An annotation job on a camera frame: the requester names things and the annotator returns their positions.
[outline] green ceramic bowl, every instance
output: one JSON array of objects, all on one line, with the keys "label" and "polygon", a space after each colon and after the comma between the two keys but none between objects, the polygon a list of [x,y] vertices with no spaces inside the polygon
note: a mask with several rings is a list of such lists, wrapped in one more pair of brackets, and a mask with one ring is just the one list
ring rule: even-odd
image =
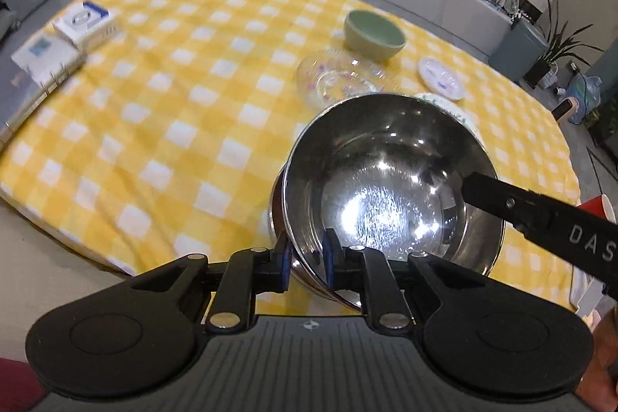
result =
[{"label": "green ceramic bowl", "polygon": [[392,58],[406,45],[404,33],[378,13],[354,10],[345,17],[345,43],[373,61]]}]

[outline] binder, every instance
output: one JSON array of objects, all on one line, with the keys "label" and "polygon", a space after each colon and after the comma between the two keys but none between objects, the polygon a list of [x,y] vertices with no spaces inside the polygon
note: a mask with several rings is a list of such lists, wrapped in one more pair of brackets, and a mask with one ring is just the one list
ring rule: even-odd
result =
[{"label": "binder", "polygon": [[49,34],[35,36],[13,54],[14,64],[0,76],[0,151],[42,101],[79,70],[86,57]]}]

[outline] yellow checkered tablecloth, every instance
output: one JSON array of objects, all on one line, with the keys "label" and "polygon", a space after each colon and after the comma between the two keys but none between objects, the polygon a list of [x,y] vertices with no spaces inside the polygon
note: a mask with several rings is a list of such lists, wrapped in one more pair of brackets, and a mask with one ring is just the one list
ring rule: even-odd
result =
[{"label": "yellow checkered tablecloth", "polygon": [[[45,101],[0,157],[2,197],[78,252],[130,274],[190,252],[225,261],[270,246],[271,186],[314,116],[297,93],[304,56],[341,48],[356,0],[93,0],[123,32]],[[387,64],[400,90],[428,91],[416,62],[456,70],[503,180],[574,203],[577,178],[551,117],[465,52],[387,15],[407,45]],[[571,266],[508,228],[492,276],[569,305]],[[292,282],[261,312],[343,308]]]}]

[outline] gray floor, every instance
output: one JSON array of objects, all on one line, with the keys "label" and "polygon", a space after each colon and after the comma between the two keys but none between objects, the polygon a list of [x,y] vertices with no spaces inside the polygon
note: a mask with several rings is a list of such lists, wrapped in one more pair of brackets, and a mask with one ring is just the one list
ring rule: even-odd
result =
[{"label": "gray floor", "polygon": [[[71,1],[6,0],[23,20],[23,24],[19,31],[11,34],[0,46],[0,68],[5,66],[12,52],[35,30]],[[486,61],[486,55],[420,16],[384,0],[362,1],[407,19]],[[555,106],[556,101],[551,93],[529,88],[527,91],[549,109]],[[562,127],[562,132],[571,148],[571,162],[580,180],[582,200],[600,193],[586,150],[588,147],[610,168],[605,170],[595,162],[603,192],[614,203],[618,203],[618,183],[611,176],[616,171],[610,159],[594,147],[583,126],[567,123]],[[0,203],[0,256],[0,356],[5,358],[24,359],[25,334],[38,316],[120,280],[113,273],[67,251],[3,203]]]}]

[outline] tissue box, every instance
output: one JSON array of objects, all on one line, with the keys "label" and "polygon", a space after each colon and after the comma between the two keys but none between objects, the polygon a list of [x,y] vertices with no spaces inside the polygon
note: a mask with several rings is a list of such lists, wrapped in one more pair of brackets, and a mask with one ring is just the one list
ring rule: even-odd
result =
[{"label": "tissue box", "polygon": [[90,1],[71,5],[52,25],[80,51],[95,49],[119,30],[114,14]]}]

